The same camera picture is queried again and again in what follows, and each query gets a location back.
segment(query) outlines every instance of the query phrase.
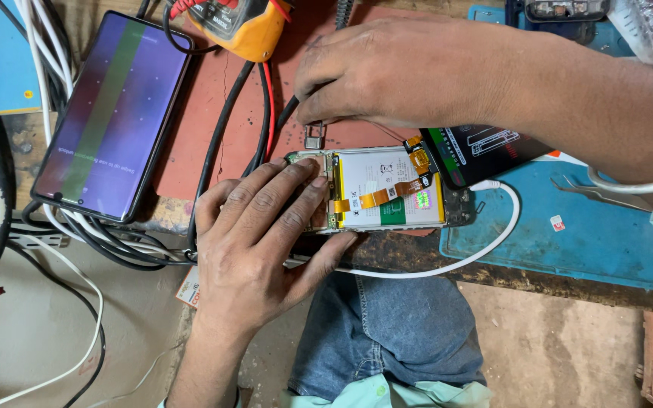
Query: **phone screen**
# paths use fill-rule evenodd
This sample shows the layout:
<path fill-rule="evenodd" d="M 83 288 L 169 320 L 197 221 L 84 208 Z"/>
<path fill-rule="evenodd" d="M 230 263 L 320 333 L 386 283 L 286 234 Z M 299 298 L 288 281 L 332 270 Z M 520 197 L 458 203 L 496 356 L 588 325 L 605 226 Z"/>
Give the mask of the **phone screen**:
<path fill-rule="evenodd" d="M 524 134 L 490 125 L 422 128 L 443 181 L 460 190 L 553 151 Z"/>
<path fill-rule="evenodd" d="M 153 164 L 187 57 L 157 26 L 107 12 L 32 196 L 124 221 Z"/>

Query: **white cable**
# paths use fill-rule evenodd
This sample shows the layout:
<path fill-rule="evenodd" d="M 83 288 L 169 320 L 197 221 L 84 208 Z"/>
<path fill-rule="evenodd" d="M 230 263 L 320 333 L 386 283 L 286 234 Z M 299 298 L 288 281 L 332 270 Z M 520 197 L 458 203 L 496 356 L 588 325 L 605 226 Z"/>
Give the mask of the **white cable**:
<path fill-rule="evenodd" d="M 27 28 L 27 38 L 34 38 L 34 25 L 32 23 L 32 8 L 29 0 L 14 0 L 14 3 L 19 9 L 19 14 L 22 15 L 24 25 Z M 44 76 L 44 68 L 42 68 L 42 61 L 39 59 L 39 52 L 37 51 L 36 42 L 29 42 L 30 51 L 32 51 L 32 58 L 34 59 L 34 68 L 37 71 L 37 81 L 39 82 L 39 94 L 42 99 L 42 114 L 44 115 L 44 137 L 47 146 L 51 141 L 51 124 L 50 124 L 50 92 L 47 89 L 47 84 Z"/>
<path fill-rule="evenodd" d="M 97 231 L 97 230 L 95 229 L 95 227 L 92 227 L 92 225 L 91 225 L 90 223 L 87 222 L 87 219 L 85 218 L 84 215 L 82 215 L 82 214 L 80 214 L 80 213 L 75 213 L 75 212 L 73 212 L 73 211 L 66 210 L 66 209 L 62 209 L 62 212 L 65 213 L 65 214 L 67 214 L 69 218 L 72 218 L 72 219 L 74 219 L 75 221 L 77 221 L 77 222 L 78 222 L 82 227 L 84 227 L 84 228 L 86 229 L 86 231 L 89 232 L 91 235 L 94 235 L 94 236 L 100 238 L 101 240 L 105 240 L 105 241 L 107 241 L 107 242 L 112 242 L 109 238 L 107 238 L 106 236 L 104 236 L 100 231 Z M 138 247 L 138 248 L 145 249 L 145 250 L 146 250 L 146 251 L 144 251 L 145 253 L 161 253 L 161 254 L 163 254 L 163 255 L 170 256 L 171 258 L 174 258 L 174 259 L 177 259 L 177 258 L 178 258 L 177 256 L 175 256 L 175 255 L 174 255 L 172 252 L 170 252 L 169 250 L 167 250 L 167 249 L 162 249 L 162 248 L 159 247 L 159 246 L 154 246 L 154 245 L 152 245 L 152 244 L 147 244 L 147 243 L 138 243 L 138 242 L 135 242 L 135 241 L 123 241 L 123 242 L 124 242 L 126 245 L 131 246 L 131 247 Z"/>
<path fill-rule="evenodd" d="M 462 261 L 459 261 L 455 264 L 443 266 L 442 268 L 439 269 L 433 269 L 432 271 L 414 272 L 414 273 L 407 273 L 407 274 L 386 274 L 381 272 L 361 271 L 359 269 L 346 269 L 346 268 L 337 268 L 336 270 L 340 272 L 347 272 L 350 274 L 362 275 L 366 277 L 381 277 L 386 279 L 412 279 L 418 277 L 433 277 L 435 275 L 444 274 L 445 272 L 449 272 L 454 269 L 461 268 L 462 266 L 477 261 L 478 259 L 482 258 L 486 253 L 489 253 L 493 249 L 495 249 L 495 247 L 500 245 L 505 240 L 505 238 L 507 238 L 508 235 L 510 235 L 510 233 L 513 231 L 513 228 L 515 228 L 515 224 L 518 222 L 518 216 L 520 215 L 520 201 L 518 200 L 518 195 L 516 195 L 515 191 L 513 191 L 511 187 L 501 183 L 500 181 L 493 181 L 493 180 L 481 181 L 475 186 L 470 187 L 470 190 L 478 191 L 478 190 L 488 190 L 488 189 L 496 189 L 496 188 L 505 190 L 510 196 L 510 198 L 513 200 L 513 214 L 511 215 L 510 221 L 508 222 L 508 226 L 503 230 L 503 232 L 497 238 L 495 238 L 495 240 L 492 243 L 490 243 L 487 247 L 484 247 L 482 250 L 479 250 L 472 256 L 465 258 Z M 306 261 L 289 258 L 287 262 L 292 264 L 304 264 Z"/>
<path fill-rule="evenodd" d="M 52 23 L 50 21 L 50 16 L 44 11 L 44 5 L 42 5 L 42 0 L 33 0 L 32 4 L 39 14 L 39 19 L 44 23 L 44 29 L 47 30 L 47 34 L 50 35 L 50 42 L 54 46 L 54 51 L 57 52 L 57 58 L 59 58 L 59 65 L 62 67 L 62 73 L 64 74 L 65 88 L 67 88 L 67 97 L 72 96 L 73 84 L 72 84 L 72 72 L 70 71 L 70 64 L 67 62 L 67 57 L 65 56 L 65 51 L 62 48 L 62 43 L 59 42 L 59 37 L 57 37 L 57 32 L 54 31 Z"/>
<path fill-rule="evenodd" d="M 104 307 L 104 299 L 102 297 L 102 292 L 100 292 L 100 289 L 97 287 L 97 285 L 94 282 L 92 282 L 92 280 L 84 272 L 79 270 L 79 268 L 77 266 L 75 266 L 69 259 L 67 259 L 66 256 L 62 255 L 59 251 L 55 250 L 51 246 L 48 246 L 46 243 L 42 242 L 39 238 L 36 238 L 34 236 L 29 236 L 29 235 L 25 235 L 25 236 L 27 238 L 29 238 L 30 240 L 32 240 L 33 242 L 38 243 L 45 250 L 48 250 L 49 252 L 56 255 L 59 259 L 61 259 L 63 262 L 65 262 L 65 264 L 67 264 L 73 271 L 75 271 L 75 273 L 77 273 L 77 275 L 80 278 L 82 278 L 87 284 L 89 284 L 92 287 L 92 289 L 94 289 L 94 291 L 97 293 L 97 297 L 99 298 L 99 313 L 97 314 L 97 322 L 95 324 L 95 334 L 94 334 L 94 336 L 92 338 L 92 343 L 90 344 L 90 347 L 87 349 L 87 353 L 85 353 L 85 356 L 82 357 L 80 362 L 78 362 L 75 366 L 70 368 L 67 372 L 64 372 L 63 374 L 61 374 L 59 376 L 56 376 L 55 378 L 52 378 L 51 380 L 45 381 L 44 383 L 39 384 L 39 385 L 34 385 L 31 388 L 27 388 L 26 390 L 19 391 L 16 394 L 12 394 L 10 396 L 7 396 L 6 398 L 0 399 L 0 405 L 2 405 L 3 403 L 6 403 L 6 402 L 12 401 L 15 398 L 19 398 L 24 394 L 29 394 L 34 390 L 39 390 L 42 387 L 46 387 L 47 385 L 50 385 L 50 384 L 52 384 L 52 383 L 54 383 L 56 381 L 59 381 L 62 378 L 68 376 L 73 371 L 75 371 L 77 368 L 79 368 L 85 361 L 87 361 L 87 357 L 89 357 L 90 353 L 95 348 L 95 344 L 97 343 L 97 335 L 99 334 L 99 327 L 100 327 L 100 325 L 102 323 L 102 309 Z"/>
<path fill-rule="evenodd" d="M 597 187 L 601 187 L 604 190 L 617 192 L 619 194 L 653 194 L 653 183 L 646 184 L 619 184 L 612 183 L 611 181 L 605 180 L 599 175 L 594 168 L 588 168 L 588 178 L 594 183 Z"/>
<path fill-rule="evenodd" d="M 29 14 L 30 16 L 29 18 L 25 17 L 24 11 L 26 10 L 25 10 L 25 5 L 22 3 L 22 0 L 14 0 L 14 5 L 17 6 L 17 10 L 19 10 L 19 14 L 22 16 L 22 20 L 24 20 L 25 23 L 27 23 L 28 20 L 32 21 L 31 14 Z M 54 73 L 56 73 L 57 76 L 59 76 L 59 79 L 62 82 L 65 82 L 66 81 L 65 74 L 64 71 L 62 71 L 62 67 L 60 67 L 59 64 L 57 63 L 57 60 L 54 58 L 54 55 L 52 55 L 50 49 L 44 43 L 44 40 L 42 40 L 42 37 L 39 35 L 39 32 L 34 31 L 33 34 L 27 32 L 27 38 L 28 39 L 34 38 L 34 42 L 36 43 L 37 47 L 39 47 L 39 49 L 42 51 L 42 55 L 44 56 L 44 58 L 52 66 Z"/>
<path fill-rule="evenodd" d="M 19 10 L 19 14 L 22 16 L 22 20 L 24 20 L 24 25 L 27 28 L 27 38 L 29 39 L 34 39 L 35 38 L 35 32 L 34 32 L 34 27 L 32 23 L 32 14 L 31 14 L 31 7 L 29 0 L 14 0 L 14 4 L 17 6 L 17 9 Z M 37 81 L 39 82 L 39 93 L 41 95 L 42 99 L 42 113 L 43 113 L 43 127 L 44 127 L 44 139 L 47 144 L 47 146 L 50 145 L 51 143 L 51 138 L 52 138 L 52 130 L 51 130 L 51 123 L 50 123 L 50 91 L 47 88 L 46 81 L 45 81 L 45 76 L 44 76 L 44 69 L 42 68 L 42 61 L 39 58 L 39 52 L 37 51 L 37 46 L 36 42 L 29 42 L 29 47 L 30 51 L 32 52 L 32 59 L 34 60 L 34 67 L 37 71 Z M 52 209 L 49 205 L 45 204 L 44 205 L 44 213 L 47 216 L 47 219 L 50 220 L 50 222 L 59 229 L 59 231 L 64 232 L 66 235 L 71 236 L 72 238 L 84 242 L 81 237 L 79 237 L 77 234 L 74 234 L 72 231 L 70 231 L 68 228 L 66 228 L 64 225 L 62 225 L 56 218 L 54 218 L 54 214 L 52 213 Z"/>
<path fill-rule="evenodd" d="M 96 406 L 103 405 L 104 403 L 115 402 L 115 401 L 117 401 L 119 399 L 125 398 L 126 396 L 131 396 L 131 395 L 135 394 L 135 391 L 138 391 L 138 388 L 140 388 L 140 385 L 143 385 L 143 383 L 145 382 L 145 379 L 147 378 L 147 376 L 149 376 L 152 369 L 155 368 L 155 365 L 158 363 L 158 360 L 160 360 L 160 357 L 165 356 L 167 353 L 175 350 L 176 348 L 178 348 L 180 346 L 183 346 L 184 344 L 185 344 L 185 342 L 181 341 L 177 345 L 175 345 L 173 347 L 170 347 L 170 348 L 168 348 L 168 350 L 165 350 L 162 353 L 160 353 L 160 355 L 158 357 L 155 357 L 155 361 L 152 362 L 152 365 L 150 366 L 150 369 L 145 373 L 145 376 L 143 377 L 143 379 L 140 380 L 138 385 L 136 385 L 135 388 L 132 391 L 130 391 L 129 393 L 114 396 L 113 398 L 103 399 L 101 402 L 93 403 L 92 405 L 88 406 L 87 408 L 95 408 Z"/>

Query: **concrete floor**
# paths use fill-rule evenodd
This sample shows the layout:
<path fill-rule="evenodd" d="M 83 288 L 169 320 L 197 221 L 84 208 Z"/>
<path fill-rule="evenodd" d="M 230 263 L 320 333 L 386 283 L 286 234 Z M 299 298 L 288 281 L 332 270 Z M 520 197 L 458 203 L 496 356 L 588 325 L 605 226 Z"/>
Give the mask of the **concrete floor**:
<path fill-rule="evenodd" d="M 632 309 L 458 283 L 483 349 L 491 406 L 644 406 L 633 373 L 642 317 Z M 276 408 L 311 299 L 262 329 L 246 352 L 239 385 L 249 408 Z"/>

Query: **smartphone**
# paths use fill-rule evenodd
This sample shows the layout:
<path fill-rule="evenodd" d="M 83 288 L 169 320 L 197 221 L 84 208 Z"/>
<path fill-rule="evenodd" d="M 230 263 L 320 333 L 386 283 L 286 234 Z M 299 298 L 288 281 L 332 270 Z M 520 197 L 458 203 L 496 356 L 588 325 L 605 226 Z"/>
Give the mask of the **smartphone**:
<path fill-rule="evenodd" d="M 189 37 L 173 32 L 185 48 Z M 32 199 L 117 223 L 132 220 L 150 181 L 190 56 L 161 27 L 105 13 Z"/>
<path fill-rule="evenodd" d="M 420 133 L 430 161 L 454 191 L 554 150 L 528 135 L 490 125 L 422 128 Z"/>
<path fill-rule="evenodd" d="M 442 228 L 448 224 L 440 176 L 432 185 L 413 194 L 396 196 L 380 206 L 335 210 L 334 202 L 389 189 L 396 183 L 418 179 L 406 150 L 397 147 L 365 147 L 341 150 L 306 150 L 286 155 L 288 162 L 311 158 L 319 165 L 313 178 L 325 176 L 330 193 L 316 209 L 304 233 L 334 234 L 342 231 L 374 232 Z"/>

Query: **purple phone screen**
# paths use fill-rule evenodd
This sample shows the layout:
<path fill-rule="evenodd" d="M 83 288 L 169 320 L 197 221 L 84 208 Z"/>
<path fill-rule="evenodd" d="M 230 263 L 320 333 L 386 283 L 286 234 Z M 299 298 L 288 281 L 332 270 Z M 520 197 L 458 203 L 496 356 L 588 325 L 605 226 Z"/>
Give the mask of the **purple phone screen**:
<path fill-rule="evenodd" d="M 162 30 L 105 14 L 33 191 L 125 218 L 185 62 Z"/>

